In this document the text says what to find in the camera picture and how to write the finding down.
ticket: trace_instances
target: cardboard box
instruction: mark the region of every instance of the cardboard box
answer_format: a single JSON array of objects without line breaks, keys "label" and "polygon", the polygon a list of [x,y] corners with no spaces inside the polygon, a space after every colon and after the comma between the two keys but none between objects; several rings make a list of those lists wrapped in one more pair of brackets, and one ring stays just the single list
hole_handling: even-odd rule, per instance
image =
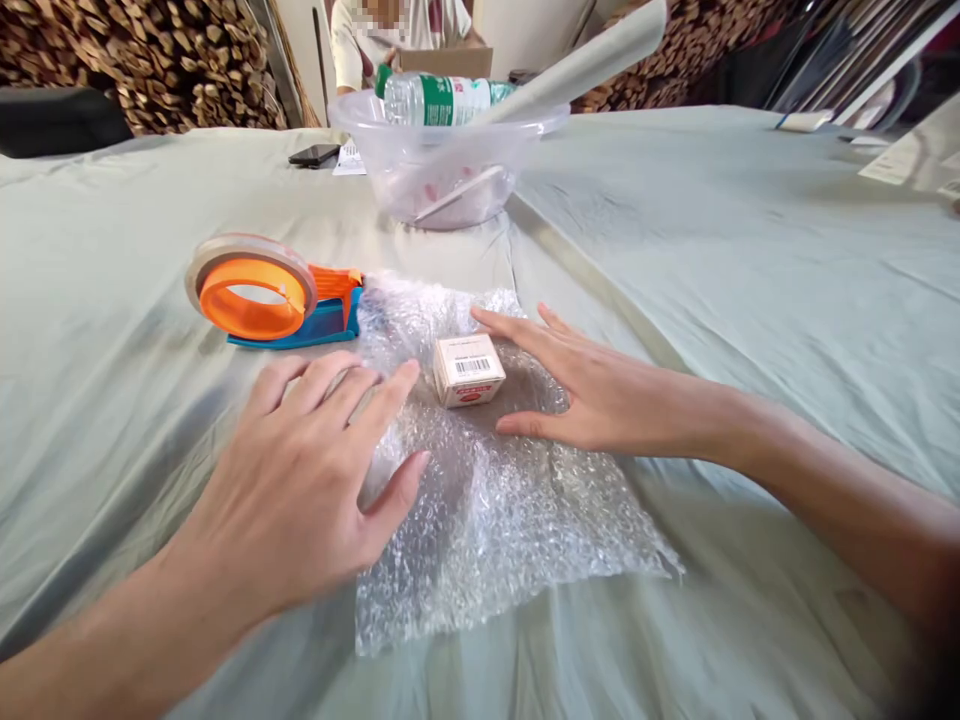
[{"label": "cardboard box", "polygon": [[443,50],[401,50],[403,72],[424,72],[471,80],[489,78],[493,48],[446,48]]},{"label": "cardboard box", "polygon": [[506,380],[489,335],[437,340],[433,378],[445,408],[480,405],[493,400]]}]

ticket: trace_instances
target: white shirt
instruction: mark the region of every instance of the white shirt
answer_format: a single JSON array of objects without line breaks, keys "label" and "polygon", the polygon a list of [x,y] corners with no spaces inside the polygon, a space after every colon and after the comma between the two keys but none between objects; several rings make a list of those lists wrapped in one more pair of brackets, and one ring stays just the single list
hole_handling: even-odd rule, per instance
[{"label": "white shirt", "polygon": [[360,0],[334,2],[330,32],[337,87],[360,90],[364,80],[372,86],[377,67],[391,49],[454,47],[473,25],[463,0],[406,0],[404,4],[397,27],[382,28],[363,16]]}]

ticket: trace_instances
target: table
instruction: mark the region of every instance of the table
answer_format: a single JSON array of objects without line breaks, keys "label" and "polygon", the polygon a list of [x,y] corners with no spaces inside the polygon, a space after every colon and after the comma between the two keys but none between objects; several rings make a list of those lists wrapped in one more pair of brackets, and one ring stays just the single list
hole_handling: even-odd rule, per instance
[{"label": "table", "polygon": [[[595,339],[775,398],[957,498],[960,223],[855,177],[830,131],[686,108],[576,117],[507,213],[437,234],[363,177],[295,171],[328,131],[205,130],[0,159],[0,658],[151,557],[199,495],[266,353],[186,299],[246,231],[308,259],[544,300]],[[311,354],[322,352],[314,349]],[[917,652],[769,496],[642,460],[682,582],[556,588],[455,635],[353,653],[353,589],[251,637],[174,718],[870,717]]]}]

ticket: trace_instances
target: smartphone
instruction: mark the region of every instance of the smartphone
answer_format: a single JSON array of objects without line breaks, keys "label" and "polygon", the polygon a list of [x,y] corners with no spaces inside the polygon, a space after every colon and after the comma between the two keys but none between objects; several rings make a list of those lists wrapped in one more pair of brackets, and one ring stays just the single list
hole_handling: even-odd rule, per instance
[{"label": "smartphone", "polygon": [[297,167],[318,168],[324,160],[333,157],[338,152],[340,152],[339,145],[314,145],[306,150],[301,150],[296,155],[291,155],[288,160],[291,165]]}]

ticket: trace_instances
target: orange tape dispenser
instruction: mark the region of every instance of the orange tape dispenser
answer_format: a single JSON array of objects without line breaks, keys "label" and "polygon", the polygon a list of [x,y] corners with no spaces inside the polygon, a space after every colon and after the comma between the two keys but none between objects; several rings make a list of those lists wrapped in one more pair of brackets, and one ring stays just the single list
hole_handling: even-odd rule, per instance
[{"label": "orange tape dispenser", "polygon": [[363,273],[311,265],[259,235],[231,233],[201,243],[186,289],[197,311],[234,345],[288,350],[360,333]]}]

